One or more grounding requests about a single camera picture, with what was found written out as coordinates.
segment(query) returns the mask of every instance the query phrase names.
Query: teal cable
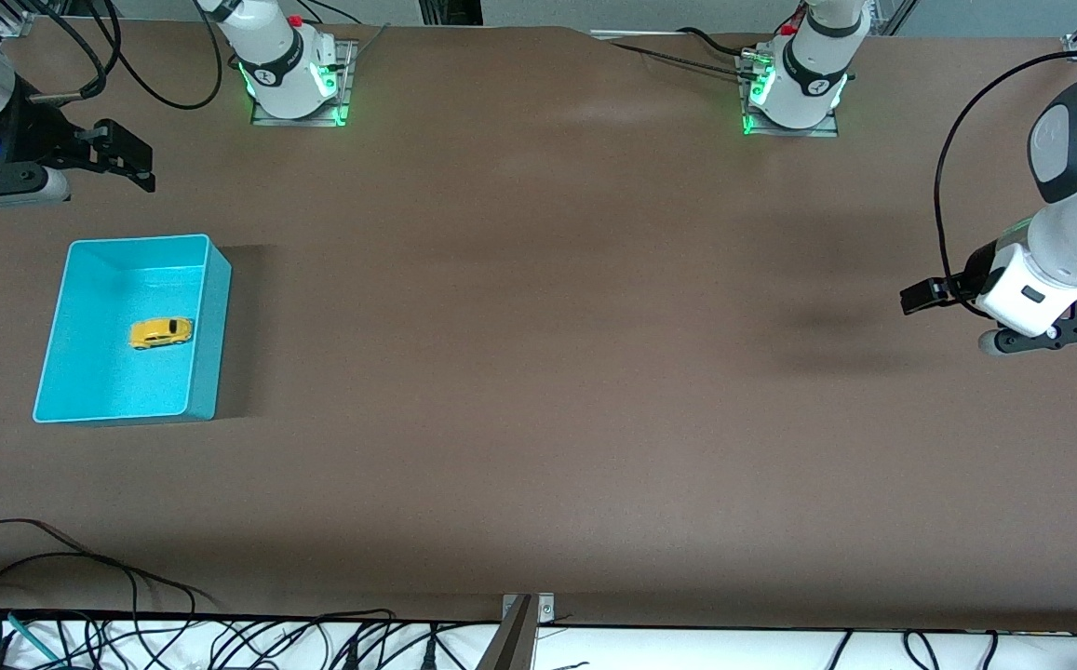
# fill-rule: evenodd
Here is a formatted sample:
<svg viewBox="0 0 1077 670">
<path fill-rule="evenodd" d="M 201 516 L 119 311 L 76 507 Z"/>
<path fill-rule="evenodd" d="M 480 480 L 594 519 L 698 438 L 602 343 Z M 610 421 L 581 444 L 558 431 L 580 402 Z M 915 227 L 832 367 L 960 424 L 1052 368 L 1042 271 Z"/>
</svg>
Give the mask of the teal cable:
<svg viewBox="0 0 1077 670">
<path fill-rule="evenodd" d="M 14 631 L 20 632 L 20 637 L 23 637 L 26 640 L 29 640 L 29 644 L 36 646 L 38 648 L 38 652 L 41 652 L 41 654 L 43 654 L 43 656 L 48 658 L 50 661 L 52 662 L 61 661 L 61 659 L 58 658 L 58 655 L 56 653 L 50 652 L 48 646 L 41 644 L 41 640 L 39 640 L 37 636 L 32 634 L 32 632 L 29 632 L 29 629 L 24 627 L 24 624 L 20 624 L 20 620 L 18 620 L 13 613 L 10 613 L 10 626 L 13 626 Z"/>
</svg>

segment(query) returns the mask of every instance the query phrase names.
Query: yellow toy car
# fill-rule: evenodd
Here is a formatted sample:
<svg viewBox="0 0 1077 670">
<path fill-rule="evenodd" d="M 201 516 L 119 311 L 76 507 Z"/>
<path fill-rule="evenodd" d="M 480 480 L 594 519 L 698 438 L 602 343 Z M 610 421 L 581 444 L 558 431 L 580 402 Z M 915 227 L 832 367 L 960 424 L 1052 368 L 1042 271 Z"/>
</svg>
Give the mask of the yellow toy car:
<svg viewBox="0 0 1077 670">
<path fill-rule="evenodd" d="M 128 346 L 139 352 L 154 347 L 188 343 L 192 326 L 188 318 L 151 318 L 134 323 L 128 333 Z"/>
</svg>

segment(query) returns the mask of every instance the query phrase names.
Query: blue bin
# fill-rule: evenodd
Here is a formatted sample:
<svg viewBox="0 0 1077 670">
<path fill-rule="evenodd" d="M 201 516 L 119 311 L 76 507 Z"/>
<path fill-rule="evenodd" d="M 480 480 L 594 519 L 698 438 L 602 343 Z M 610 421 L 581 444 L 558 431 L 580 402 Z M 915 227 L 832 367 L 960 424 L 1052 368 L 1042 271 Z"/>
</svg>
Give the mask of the blue bin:
<svg viewBox="0 0 1077 670">
<path fill-rule="evenodd" d="M 79 240 L 66 254 L 37 423 L 210 420 L 232 266 L 206 235 Z M 192 338 L 136 351 L 129 327 L 192 319 Z"/>
</svg>

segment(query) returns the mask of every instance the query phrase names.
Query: white floor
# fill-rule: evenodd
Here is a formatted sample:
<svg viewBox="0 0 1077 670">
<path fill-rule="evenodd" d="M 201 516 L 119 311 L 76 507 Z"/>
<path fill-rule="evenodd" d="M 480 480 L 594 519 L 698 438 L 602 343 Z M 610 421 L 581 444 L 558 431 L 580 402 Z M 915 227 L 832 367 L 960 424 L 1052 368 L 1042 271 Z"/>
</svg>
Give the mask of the white floor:
<svg viewBox="0 0 1077 670">
<path fill-rule="evenodd" d="M 269 648 L 278 643 L 284 632 L 292 631 L 300 624 L 279 625 L 253 641 L 257 650 Z M 159 629 L 180 626 L 171 620 L 145 620 L 142 629 Z M 73 647 L 82 643 L 83 623 L 70 620 L 65 623 L 69 632 L 69 641 Z M 281 670 L 313 669 L 323 667 L 325 658 L 335 654 L 335 650 L 355 632 L 356 624 L 325 624 L 320 629 L 308 632 L 296 644 L 280 654 L 276 659 Z M 121 620 L 110 628 L 112 636 L 132 631 L 130 620 Z M 57 624 L 37 623 L 29 626 L 32 632 L 44 645 L 62 656 L 58 643 Z M 403 645 L 428 634 L 430 627 L 423 624 L 410 625 L 389 638 L 386 644 L 386 655 L 396 652 Z M 442 639 L 448 648 L 466 667 L 475 667 L 488 641 L 495 631 L 494 626 L 471 626 L 442 632 Z M 168 652 L 163 654 L 162 661 L 169 670 L 207 670 L 210 657 L 211 641 L 226 632 L 223 624 L 199 623 L 194 625 Z M 833 652 L 843 632 L 807 632 L 807 631 L 701 631 L 701 629 L 661 629 L 661 628 L 560 628 L 544 627 L 538 629 L 538 641 L 535 646 L 534 670 L 556 670 L 576 666 L 586 661 L 586 670 L 667 670 L 677 669 L 717 669 L 726 670 L 825 670 L 831 660 Z M 154 652 L 159 650 L 173 637 L 172 632 L 152 632 L 146 634 L 148 644 Z M 973 632 L 939 632 L 929 634 L 931 644 L 935 648 L 939 667 L 946 670 L 979 669 L 984 660 L 985 648 L 989 647 L 989 636 L 973 634 Z M 372 640 L 380 641 L 380 634 L 370 636 Z M 138 638 L 122 640 L 116 646 L 122 656 L 129 660 L 128 667 L 143 669 L 150 661 Z M 926 662 L 922 645 L 914 641 L 915 653 Z M 228 648 L 237 648 L 233 644 Z M 360 665 L 363 670 L 374 670 L 377 657 L 380 656 L 380 645 L 368 643 L 360 645 L 361 652 L 376 648 L 368 654 Z M 415 644 L 402 656 L 394 658 L 384 666 L 386 670 L 418 670 L 422 662 L 423 644 Z M 249 648 L 241 650 L 227 661 L 228 669 L 241 669 L 252 665 L 257 657 Z M 457 670 L 451 659 L 439 652 L 436 656 L 439 670 Z M 6 665 L 27 669 L 45 664 L 45 656 L 27 643 L 20 636 L 15 636 L 11 645 Z M 84 656 L 75 660 L 74 667 L 89 667 L 90 661 Z M 124 665 L 111 653 L 102 658 L 106 670 L 125 670 Z M 844 650 L 838 666 L 839 670 L 910 670 L 915 669 L 901 646 L 899 632 L 855 632 Z M 1003 634 L 996 657 L 993 658 L 991 670 L 1077 670 L 1077 637 L 1052 634 Z"/>
</svg>

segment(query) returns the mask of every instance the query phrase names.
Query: brown table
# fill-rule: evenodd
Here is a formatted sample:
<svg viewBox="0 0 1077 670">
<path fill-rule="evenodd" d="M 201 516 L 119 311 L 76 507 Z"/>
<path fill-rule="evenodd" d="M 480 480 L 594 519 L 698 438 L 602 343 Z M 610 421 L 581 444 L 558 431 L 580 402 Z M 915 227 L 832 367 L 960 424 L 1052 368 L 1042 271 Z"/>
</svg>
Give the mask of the brown table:
<svg viewBox="0 0 1077 670">
<path fill-rule="evenodd" d="M 209 84 L 201 26 L 126 39 L 169 97 Z M 249 127 L 232 72 L 190 113 L 117 72 L 69 114 L 154 144 L 158 192 L 71 175 L 0 211 L 0 517 L 233 612 L 535 589 L 579 620 L 1077 628 L 1077 348 L 989 359 L 988 323 L 896 297 L 937 271 L 951 120 L 1055 46 L 869 39 L 838 140 L 744 137 L 723 76 L 561 29 L 389 29 L 335 130 Z M 11 52 L 44 89 L 90 73 L 48 25 Z M 1025 134 L 1074 78 L 964 127 L 956 263 L 1039 206 Z M 235 267 L 218 420 L 32 423 L 66 246 L 192 232 Z M 0 564 L 50 546 L 0 531 Z M 14 585 L 127 606 L 73 564 Z"/>
</svg>

